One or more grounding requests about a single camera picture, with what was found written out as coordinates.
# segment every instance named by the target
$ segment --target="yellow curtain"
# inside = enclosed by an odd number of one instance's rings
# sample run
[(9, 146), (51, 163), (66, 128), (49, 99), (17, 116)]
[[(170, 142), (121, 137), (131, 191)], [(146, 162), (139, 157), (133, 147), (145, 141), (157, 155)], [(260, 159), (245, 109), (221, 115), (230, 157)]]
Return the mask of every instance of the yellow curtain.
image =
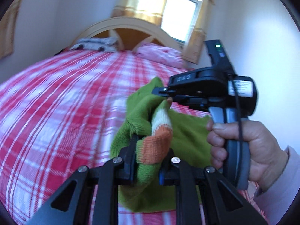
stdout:
[(0, 21), (0, 59), (14, 52), (14, 33), (22, 0), (14, 0)]
[(209, 16), (214, 0), (203, 0), (197, 8), (198, 14), (191, 24), (187, 40), (182, 50), (182, 58), (198, 64), (206, 38), (206, 31), (209, 24)]
[(160, 26), (167, 0), (119, 0), (112, 17), (134, 17)]

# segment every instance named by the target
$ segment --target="wooden headboard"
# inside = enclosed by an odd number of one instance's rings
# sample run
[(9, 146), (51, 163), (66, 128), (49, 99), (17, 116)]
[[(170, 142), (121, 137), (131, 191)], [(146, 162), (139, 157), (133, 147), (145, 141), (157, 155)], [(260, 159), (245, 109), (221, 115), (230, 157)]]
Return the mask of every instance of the wooden headboard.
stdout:
[(142, 41), (181, 50), (178, 43), (160, 27), (145, 20), (130, 17), (115, 17), (96, 23), (82, 32), (72, 45), (80, 38), (92, 37), (116, 37), (120, 50), (135, 50)]

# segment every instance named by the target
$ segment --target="label sticker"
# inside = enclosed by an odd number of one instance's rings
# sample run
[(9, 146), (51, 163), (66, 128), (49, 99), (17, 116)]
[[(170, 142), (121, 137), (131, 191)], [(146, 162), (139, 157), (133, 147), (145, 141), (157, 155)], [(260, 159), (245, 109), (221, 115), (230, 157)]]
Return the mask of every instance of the label sticker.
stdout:
[[(235, 86), (238, 91), (238, 96), (253, 97), (253, 82), (244, 80), (235, 80)], [(231, 81), (228, 81), (228, 94), (234, 96), (234, 88)]]

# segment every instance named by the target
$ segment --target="pink sleeve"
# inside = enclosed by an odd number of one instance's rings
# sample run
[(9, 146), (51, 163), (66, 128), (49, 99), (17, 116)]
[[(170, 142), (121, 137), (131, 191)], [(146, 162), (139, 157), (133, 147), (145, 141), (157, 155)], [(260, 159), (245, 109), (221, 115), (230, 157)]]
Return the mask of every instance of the pink sleeve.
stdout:
[(300, 188), (300, 156), (288, 147), (289, 161), (279, 179), (263, 193), (259, 189), (254, 201), (265, 212), (270, 225), (276, 225), (286, 213)]

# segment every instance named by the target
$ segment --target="red plaid bedspread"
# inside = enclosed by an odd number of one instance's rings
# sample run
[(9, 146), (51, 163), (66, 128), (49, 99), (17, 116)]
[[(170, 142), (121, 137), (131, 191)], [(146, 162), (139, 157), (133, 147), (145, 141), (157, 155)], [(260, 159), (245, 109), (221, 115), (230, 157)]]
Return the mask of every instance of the red plaid bedspread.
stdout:
[[(167, 84), (181, 72), (131, 52), (69, 51), (2, 84), (0, 200), (12, 218), (25, 224), (79, 166), (103, 165), (125, 119), (126, 98), (155, 76)], [(250, 188), (243, 195), (255, 205)], [(137, 214), (119, 206), (119, 224), (169, 225), (175, 218), (174, 211)]]

